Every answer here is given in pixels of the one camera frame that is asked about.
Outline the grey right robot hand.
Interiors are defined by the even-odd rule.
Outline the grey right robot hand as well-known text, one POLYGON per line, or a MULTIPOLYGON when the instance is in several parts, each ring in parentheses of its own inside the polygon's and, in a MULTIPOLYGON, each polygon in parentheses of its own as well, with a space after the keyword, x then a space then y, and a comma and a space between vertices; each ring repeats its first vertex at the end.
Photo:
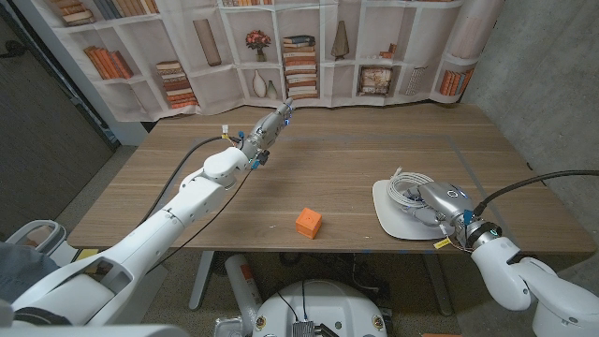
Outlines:
POLYGON ((496 224, 474 216, 474 203, 463 190, 451 183, 430 182, 409 187, 403 197, 414 201, 407 212, 427 226, 453 227, 463 248, 475 250, 503 236, 496 224))

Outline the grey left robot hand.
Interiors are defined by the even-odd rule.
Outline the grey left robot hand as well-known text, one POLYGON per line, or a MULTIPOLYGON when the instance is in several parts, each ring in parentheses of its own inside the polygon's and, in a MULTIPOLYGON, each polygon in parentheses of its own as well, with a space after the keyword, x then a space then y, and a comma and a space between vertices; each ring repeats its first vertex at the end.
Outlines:
POLYGON ((289 125, 294 110, 293 99, 289 97, 274 112, 261 118, 245 137, 240 150, 253 161, 261 151, 268 150, 281 131, 289 125))

